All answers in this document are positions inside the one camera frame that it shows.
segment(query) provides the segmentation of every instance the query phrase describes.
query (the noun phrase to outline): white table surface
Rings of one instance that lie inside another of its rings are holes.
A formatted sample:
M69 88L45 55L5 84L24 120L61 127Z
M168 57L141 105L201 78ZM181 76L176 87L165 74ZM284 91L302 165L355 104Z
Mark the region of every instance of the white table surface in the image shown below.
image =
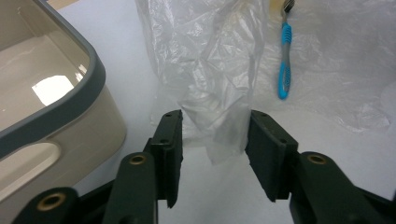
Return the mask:
M75 185L80 194L114 178L120 160L141 151L155 127L149 123L157 89L134 0L79 0L60 13L93 45L106 68L106 84L128 133L112 158ZM388 199L396 188L394 136L352 133L306 111L269 113L298 142L299 151L333 158L352 182ZM288 201L271 203L245 154L212 165L201 148L184 148L177 204L159 203L160 223L292 223Z

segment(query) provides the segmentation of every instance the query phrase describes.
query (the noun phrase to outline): clear plastic bag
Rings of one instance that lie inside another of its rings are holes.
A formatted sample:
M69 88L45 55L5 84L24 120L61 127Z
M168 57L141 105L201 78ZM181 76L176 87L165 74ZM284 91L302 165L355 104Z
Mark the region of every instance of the clear plastic bag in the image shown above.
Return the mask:
M286 101L276 97L280 14L270 8L269 15L255 108L308 110L356 133L394 126L396 1L296 0L288 16L293 40Z
M160 80L152 122L182 108L183 136L214 162L246 146L264 47L263 1L135 0Z

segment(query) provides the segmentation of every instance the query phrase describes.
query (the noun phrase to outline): toothbrush handle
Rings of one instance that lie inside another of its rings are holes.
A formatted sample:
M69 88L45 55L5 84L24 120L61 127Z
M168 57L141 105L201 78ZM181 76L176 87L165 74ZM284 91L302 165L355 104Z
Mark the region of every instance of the toothbrush handle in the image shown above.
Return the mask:
M291 82L291 70L290 70L290 44L291 44L291 26L287 22L282 24L282 62L279 69L279 80L278 80L278 96L284 100L288 97L290 82Z

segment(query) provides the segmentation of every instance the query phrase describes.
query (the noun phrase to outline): plastic storage container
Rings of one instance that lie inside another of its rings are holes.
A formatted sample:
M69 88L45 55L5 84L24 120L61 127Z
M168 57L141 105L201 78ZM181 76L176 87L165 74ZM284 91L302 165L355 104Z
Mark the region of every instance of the plastic storage container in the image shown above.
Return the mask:
M73 186L117 151L125 125L93 47L44 1L0 1L0 223Z

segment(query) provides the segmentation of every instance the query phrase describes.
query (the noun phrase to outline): toothbrush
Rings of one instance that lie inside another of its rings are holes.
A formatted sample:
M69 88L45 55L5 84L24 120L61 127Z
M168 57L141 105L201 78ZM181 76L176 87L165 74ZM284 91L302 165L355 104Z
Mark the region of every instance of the toothbrush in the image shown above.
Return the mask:
M287 13L294 6L294 0L286 0L283 4L280 14L282 15L282 62L279 69L278 96L285 100L289 95L291 70L290 70L290 44L291 44L291 26L287 21Z

